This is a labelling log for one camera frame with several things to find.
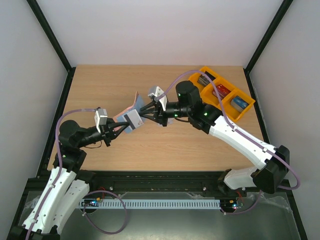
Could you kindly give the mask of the pink leather card holder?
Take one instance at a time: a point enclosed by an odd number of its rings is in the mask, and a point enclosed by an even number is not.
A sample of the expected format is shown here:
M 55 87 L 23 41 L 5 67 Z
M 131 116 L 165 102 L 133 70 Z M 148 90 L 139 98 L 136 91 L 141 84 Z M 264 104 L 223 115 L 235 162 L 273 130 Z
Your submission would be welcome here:
M 124 132 L 129 134 L 144 125 L 146 119 L 140 116 L 140 108 L 142 108 L 144 105 L 144 100 L 139 93 L 136 92 L 133 104 L 122 112 L 118 113 L 115 117 L 113 117 L 113 120 L 115 122 L 128 122 L 129 126 L 125 128 Z

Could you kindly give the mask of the white card with black stripe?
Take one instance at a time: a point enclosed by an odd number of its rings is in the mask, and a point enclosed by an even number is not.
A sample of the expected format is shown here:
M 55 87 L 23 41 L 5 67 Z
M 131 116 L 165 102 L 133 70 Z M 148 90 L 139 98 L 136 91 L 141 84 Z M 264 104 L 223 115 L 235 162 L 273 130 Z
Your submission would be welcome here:
M 122 118 L 129 123 L 129 126 L 124 130 L 126 133 L 130 133 L 144 124 L 144 121 L 136 109 L 127 111 Z

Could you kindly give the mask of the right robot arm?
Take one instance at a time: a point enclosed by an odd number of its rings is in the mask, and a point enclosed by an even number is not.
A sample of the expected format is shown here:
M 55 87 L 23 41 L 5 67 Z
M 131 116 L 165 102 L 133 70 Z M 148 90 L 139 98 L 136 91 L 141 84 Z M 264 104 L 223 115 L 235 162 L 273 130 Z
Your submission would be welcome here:
M 288 173 L 290 151 L 283 145 L 274 147 L 244 132 L 221 110 L 204 103 L 200 92 L 191 81 L 185 80 L 175 87 L 177 101 L 169 102 L 158 86 L 149 91 L 151 102 L 139 109 L 141 117 L 167 126 L 170 118 L 187 118 L 196 129 L 216 137 L 250 160 L 253 167 L 227 169 L 218 179 L 218 191 L 229 196 L 240 188 L 257 187 L 268 194 L 276 192 Z

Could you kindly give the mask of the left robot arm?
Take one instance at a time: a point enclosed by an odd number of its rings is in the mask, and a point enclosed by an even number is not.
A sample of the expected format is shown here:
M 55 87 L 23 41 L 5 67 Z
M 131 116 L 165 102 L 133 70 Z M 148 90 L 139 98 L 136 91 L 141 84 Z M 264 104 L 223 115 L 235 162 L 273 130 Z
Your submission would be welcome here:
M 58 240 L 79 202 L 90 192 L 94 173 L 82 170 L 87 156 L 82 149 L 97 142 L 110 146 L 130 124 L 107 118 L 98 127 L 80 127 L 64 121 L 59 127 L 58 146 L 48 182 L 33 211 L 21 226 L 14 226 L 10 240 Z

